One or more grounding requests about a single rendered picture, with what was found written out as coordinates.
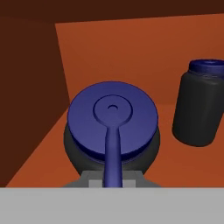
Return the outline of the brown wooden open cabinet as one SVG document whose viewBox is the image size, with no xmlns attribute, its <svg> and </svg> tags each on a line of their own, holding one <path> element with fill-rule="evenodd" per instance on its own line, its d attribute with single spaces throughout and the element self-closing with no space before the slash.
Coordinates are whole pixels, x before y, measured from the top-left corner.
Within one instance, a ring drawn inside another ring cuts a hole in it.
<svg viewBox="0 0 224 224">
<path fill-rule="evenodd" d="M 224 0 L 0 0 L 0 187 L 77 178 L 63 147 L 70 101 L 97 81 L 127 81 L 157 104 L 161 148 L 147 178 L 224 186 L 224 119 L 212 144 L 172 135 L 188 62 L 224 59 Z"/>
</svg>

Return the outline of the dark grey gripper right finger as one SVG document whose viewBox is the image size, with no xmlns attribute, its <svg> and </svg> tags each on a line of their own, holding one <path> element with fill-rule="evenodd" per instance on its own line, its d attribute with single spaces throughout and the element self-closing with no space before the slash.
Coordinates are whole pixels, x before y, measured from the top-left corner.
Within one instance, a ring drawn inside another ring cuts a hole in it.
<svg viewBox="0 0 224 224">
<path fill-rule="evenodd" d="M 123 171 L 122 186 L 124 188 L 159 187 L 158 184 L 146 179 L 141 171 Z"/>
</svg>

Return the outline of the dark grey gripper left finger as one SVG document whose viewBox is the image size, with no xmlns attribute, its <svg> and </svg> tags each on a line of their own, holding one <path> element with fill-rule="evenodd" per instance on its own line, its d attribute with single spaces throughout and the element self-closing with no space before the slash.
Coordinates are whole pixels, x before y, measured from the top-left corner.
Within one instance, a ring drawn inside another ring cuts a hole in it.
<svg viewBox="0 0 224 224">
<path fill-rule="evenodd" d="M 78 180 L 68 183 L 66 187 L 102 188 L 102 171 L 84 171 Z"/>
</svg>

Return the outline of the black water bottle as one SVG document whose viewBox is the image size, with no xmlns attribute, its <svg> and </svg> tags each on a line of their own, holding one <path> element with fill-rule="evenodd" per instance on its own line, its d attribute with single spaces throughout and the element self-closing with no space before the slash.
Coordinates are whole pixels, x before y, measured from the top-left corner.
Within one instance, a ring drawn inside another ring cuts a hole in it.
<svg viewBox="0 0 224 224">
<path fill-rule="evenodd" d="M 184 144 L 207 146 L 223 114 L 224 60 L 192 60 L 181 76 L 172 134 Z"/>
<path fill-rule="evenodd" d="M 123 187 L 123 171 L 145 174 L 159 145 L 156 105 L 138 87 L 96 83 L 81 90 L 68 108 L 66 154 L 80 176 L 102 171 L 102 187 Z"/>
</svg>

